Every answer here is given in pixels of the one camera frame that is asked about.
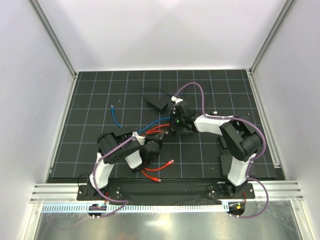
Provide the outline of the aluminium frame post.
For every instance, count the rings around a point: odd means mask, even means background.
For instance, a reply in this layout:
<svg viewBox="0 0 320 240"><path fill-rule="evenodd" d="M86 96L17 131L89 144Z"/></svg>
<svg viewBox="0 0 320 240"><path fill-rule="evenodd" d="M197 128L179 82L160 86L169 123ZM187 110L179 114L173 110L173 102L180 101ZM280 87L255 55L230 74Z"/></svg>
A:
<svg viewBox="0 0 320 240"><path fill-rule="evenodd" d="M61 45L52 25L50 24L44 10L42 9L38 0L28 0L29 4L31 5L32 9L34 10L36 16L38 17L40 23L42 24L45 32L47 33L48 37L50 38L53 46L57 50L60 58L62 59L63 63L65 64L66 68L68 69L69 73L73 78L76 77L77 71L71 64L63 46Z"/></svg>
<svg viewBox="0 0 320 240"><path fill-rule="evenodd" d="M276 35L281 29L285 19L289 15L290 11L292 10L293 6L295 5L296 0L286 0L284 5L282 6L279 14L277 15L270 31L268 32L260 50L258 51L257 56L255 57L251 67L249 68L249 72L251 75L255 72L257 67L259 66L261 60L263 59L264 55L266 54L267 50L269 49L270 45L272 44L273 40L275 39Z"/></svg>

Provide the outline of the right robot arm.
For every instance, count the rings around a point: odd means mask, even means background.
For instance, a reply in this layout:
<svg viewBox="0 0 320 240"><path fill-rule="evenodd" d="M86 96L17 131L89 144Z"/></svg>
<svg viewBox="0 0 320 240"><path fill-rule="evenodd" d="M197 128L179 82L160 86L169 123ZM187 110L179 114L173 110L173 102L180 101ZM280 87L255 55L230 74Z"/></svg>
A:
<svg viewBox="0 0 320 240"><path fill-rule="evenodd" d="M209 133L223 138L232 156L227 174L225 192L230 198L237 198L244 191L249 180L253 162L266 151L264 134L251 122L236 116L215 116L191 109L187 101L172 97L170 130L182 132Z"/></svg>

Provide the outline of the black flat block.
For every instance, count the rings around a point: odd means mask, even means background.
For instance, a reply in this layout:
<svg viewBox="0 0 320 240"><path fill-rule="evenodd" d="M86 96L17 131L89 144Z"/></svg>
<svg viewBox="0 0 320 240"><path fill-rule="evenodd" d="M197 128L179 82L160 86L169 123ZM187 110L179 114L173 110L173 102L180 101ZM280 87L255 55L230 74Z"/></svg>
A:
<svg viewBox="0 0 320 240"><path fill-rule="evenodd" d="M221 163L221 169L222 169L222 175L227 176L232 165L232 159L233 157L231 155L221 155L220 156L220 163ZM256 177L257 176L257 170L254 163L252 163L251 168L249 170L249 176L250 177Z"/></svg>

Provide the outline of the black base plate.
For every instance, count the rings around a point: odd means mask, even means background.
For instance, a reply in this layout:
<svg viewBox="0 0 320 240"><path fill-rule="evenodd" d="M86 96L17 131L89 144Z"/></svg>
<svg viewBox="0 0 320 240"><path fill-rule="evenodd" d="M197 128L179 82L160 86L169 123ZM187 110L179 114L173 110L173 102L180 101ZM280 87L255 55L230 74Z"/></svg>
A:
<svg viewBox="0 0 320 240"><path fill-rule="evenodd" d="M231 184L222 178L168 178L156 182L147 178L111 178L105 187L95 189L94 184L79 186L78 200L129 200L132 204L147 201L188 200L253 200L255 196L251 183L243 184L233 192Z"/></svg>

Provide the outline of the left aluminium frame post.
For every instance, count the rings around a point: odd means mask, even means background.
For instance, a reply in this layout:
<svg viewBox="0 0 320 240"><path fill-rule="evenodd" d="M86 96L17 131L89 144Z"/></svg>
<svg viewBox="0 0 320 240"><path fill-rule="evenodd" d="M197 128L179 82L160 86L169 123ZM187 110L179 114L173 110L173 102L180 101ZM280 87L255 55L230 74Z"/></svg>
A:
<svg viewBox="0 0 320 240"><path fill-rule="evenodd" d="M63 46L61 45L52 25L50 24L44 10L42 9L38 0L28 0L29 4L31 5L32 9L34 10L36 16L38 17L40 23L42 24L45 32L47 33L48 37L50 38L53 46L57 50L60 58L62 59L63 63L65 64L66 68L68 69L69 73L73 78L76 77L77 71L71 64Z"/></svg>

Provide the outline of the black power adapter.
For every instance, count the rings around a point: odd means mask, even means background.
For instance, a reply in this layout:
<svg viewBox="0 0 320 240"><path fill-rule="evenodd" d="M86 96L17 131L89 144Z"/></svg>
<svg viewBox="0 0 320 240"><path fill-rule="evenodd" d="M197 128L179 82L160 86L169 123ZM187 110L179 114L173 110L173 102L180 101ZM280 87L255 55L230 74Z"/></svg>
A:
<svg viewBox="0 0 320 240"><path fill-rule="evenodd" d="M162 112L168 106L168 102L160 98L147 97L145 100L149 107L157 110L158 112Z"/></svg>

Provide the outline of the right aluminium frame post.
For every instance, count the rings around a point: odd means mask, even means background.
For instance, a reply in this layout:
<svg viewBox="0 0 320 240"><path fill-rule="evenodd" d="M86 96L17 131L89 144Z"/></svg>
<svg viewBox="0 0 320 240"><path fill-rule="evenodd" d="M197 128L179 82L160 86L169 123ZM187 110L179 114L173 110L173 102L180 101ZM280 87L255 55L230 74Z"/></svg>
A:
<svg viewBox="0 0 320 240"><path fill-rule="evenodd" d="M255 57L251 67L249 68L249 72L251 75L255 72L257 67L259 66L261 60L263 59L264 55L266 54L267 50L269 49L270 45L272 44L273 40L275 39L276 35L281 29L285 19L289 15L290 11L292 10L293 6L295 5L296 0L286 0L284 5L282 6L279 14L277 15L270 31L268 32L260 50L258 51L257 56Z"/></svg>

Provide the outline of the black network switch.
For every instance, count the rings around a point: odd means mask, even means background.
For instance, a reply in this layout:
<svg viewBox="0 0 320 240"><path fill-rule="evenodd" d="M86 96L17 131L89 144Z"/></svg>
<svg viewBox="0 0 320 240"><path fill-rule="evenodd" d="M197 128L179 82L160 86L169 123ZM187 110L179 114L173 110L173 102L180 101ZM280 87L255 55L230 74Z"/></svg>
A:
<svg viewBox="0 0 320 240"><path fill-rule="evenodd" d="M183 123L181 116L177 114L175 110L169 113L169 131L174 136L191 134L192 131L188 130L186 125Z"/></svg>

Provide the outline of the aluminium front rail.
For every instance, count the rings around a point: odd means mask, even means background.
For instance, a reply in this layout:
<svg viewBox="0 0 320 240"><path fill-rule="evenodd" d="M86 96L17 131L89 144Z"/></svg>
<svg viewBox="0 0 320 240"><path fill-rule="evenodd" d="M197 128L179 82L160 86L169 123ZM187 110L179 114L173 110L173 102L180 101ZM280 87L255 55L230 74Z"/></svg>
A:
<svg viewBox="0 0 320 240"><path fill-rule="evenodd" d="M296 180L263 181L261 186L251 182L251 191L255 193L258 201L263 201L269 196L270 201L302 201L302 191ZM80 190L76 183L37 183L30 197L31 204L40 203L72 203L77 200Z"/></svg>

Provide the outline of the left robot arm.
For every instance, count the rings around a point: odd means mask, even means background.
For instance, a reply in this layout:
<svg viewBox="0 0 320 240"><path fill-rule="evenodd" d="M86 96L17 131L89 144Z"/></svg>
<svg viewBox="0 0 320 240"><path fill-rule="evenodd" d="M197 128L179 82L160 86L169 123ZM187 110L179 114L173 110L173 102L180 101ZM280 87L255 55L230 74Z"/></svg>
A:
<svg viewBox="0 0 320 240"><path fill-rule="evenodd" d="M103 199L113 167L120 161L125 161L134 173L147 169L159 156L167 134L165 130L153 130L139 135L129 129L102 133L97 138L96 163L83 194L94 200Z"/></svg>

